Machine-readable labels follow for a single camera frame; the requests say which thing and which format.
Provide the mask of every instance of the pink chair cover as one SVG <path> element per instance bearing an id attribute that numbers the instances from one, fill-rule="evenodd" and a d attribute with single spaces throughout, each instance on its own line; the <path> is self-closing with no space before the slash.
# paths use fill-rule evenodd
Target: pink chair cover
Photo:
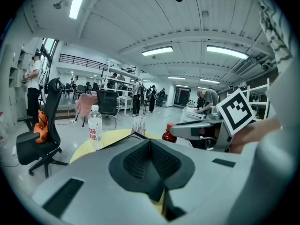
<path id="1" fill-rule="evenodd" d="M 97 96 L 90 95 L 83 93 L 79 100 L 75 101 L 77 112 L 83 116 L 86 117 L 89 115 L 90 111 L 92 110 L 92 105 L 97 104 Z"/>

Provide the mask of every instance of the white shelving rack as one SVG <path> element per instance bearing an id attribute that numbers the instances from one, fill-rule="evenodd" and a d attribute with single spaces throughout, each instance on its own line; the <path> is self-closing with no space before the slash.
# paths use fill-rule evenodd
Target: white shelving rack
<path id="1" fill-rule="evenodd" d="M 102 71 L 102 76 L 101 76 L 101 82 L 100 82 L 100 89 L 103 89 L 103 90 L 111 90 L 111 91 L 115 91 L 115 92 L 128 92 L 127 90 L 120 90 L 120 89 L 117 89 L 117 85 L 116 83 L 123 83 L 123 84 L 127 84 L 127 85 L 130 85 L 132 86 L 132 90 L 133 90 L 133 87 L 135 86 L 134 83 L 131 83 L 131 82 L 126 82 L 126 81 L 123 81 L 123 80 L 119 80 L 119 79 L 116 79 L 116 78 L 111 78 L 109 77 L 109 73 L 112 72 L 112 73 L 116 73 L 118 75 L 123 75 L 123 76 L 126 76 L 126 77 L 129 77 L 129 78 L 133 78 L 133 79 L 140 79 L 141 82 L 143 82 L 143 78 L 142 77 L 138 77 L 138 76 L 135 76 L 135 75 L 132 75 L 130 73 L 127 73 L 127 72 L 124 72 L 122 70 L 118 70 L 118 69 L 115 69 L 113 68 L 112 66 L 110 66 L 110 63 L 107 64 L 107 68 L 103 68 L 103 71 Z M 108 83 L 108 80 L 111 80 L 111 81 L 115 81 L 115 87 L 114 88 L 108 88 L 107 87 L 107 83 Z M 119 108 L 119 110 L 121 109 L 127 109 L 127 108 L 130 108 L 132 109 L 132 103 L 127 107 L 125 105 L 121 106 Z"/>
<path id="2" fill-rule="evenodd" d="M 26 116 L 26 85 L 23 75 L 29 69 L 32 54 L 19 45 L 5 45 L 0 64 L 0 112 L 4 112 L 9 131 L 14 131 L 17 119 Z"/>
<path id="3" fill-rule="evenodd" d="M 255 106 L 257 108 L 265 108 L 263 119 L 267 118 L 270 103 L 268 98 L 266 102 L 261 102 L 261 95 L 265 94 L 266 90 L 268 90 L 269 87 L 270 87 L 270 80 L 269 78 L 267 78 L 267 84 L 255 88 L 250 88 L 250 86 L 247 86 L 247 89 L 242 91 L 244 94 L 246 93 L 246 98 L 248 102 L 250 100 L 250 96 L 257 96 L 257 99 L 254 102 L 249 102 L 249 103 L 250 105 Z"/>

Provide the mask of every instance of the red bottle cap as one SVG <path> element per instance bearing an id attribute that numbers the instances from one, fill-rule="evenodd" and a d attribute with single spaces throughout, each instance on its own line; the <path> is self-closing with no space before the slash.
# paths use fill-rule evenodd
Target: red bottle cap
<path id="1" fill-rule="evenodd" d="M 176 124 L 174 124 L 174 123 L 168 123 L 166 131 L 169 132 L 170 131 L 170 127 L 173 127 L 173 126 L 176 126 Z"/>

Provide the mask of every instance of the orange bag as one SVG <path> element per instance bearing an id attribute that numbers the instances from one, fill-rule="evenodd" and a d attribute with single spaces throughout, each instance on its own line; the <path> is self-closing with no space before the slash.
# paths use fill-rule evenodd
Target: orange bag
<path id="1" fill-rule="evenodd" d="M 48 119 L 46 114 L 39 109 L 38 110 L 38 123 L 35 124 L 33 133 L 39 133 L 40 138 L 36 139 L 39 144 L 45 143 L 47 141 L 48 130 Z"/>

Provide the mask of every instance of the bottle label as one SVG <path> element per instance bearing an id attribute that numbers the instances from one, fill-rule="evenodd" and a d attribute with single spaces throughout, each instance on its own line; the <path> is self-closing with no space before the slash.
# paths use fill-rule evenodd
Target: bottle label
<path id="1" fill-rule="evenodd" d="M 102 123 L 90 123 L 89 124 L 89 132 L 90 132 L 90 139 L 97 144 L 97 148 L 102 148 Z"/>

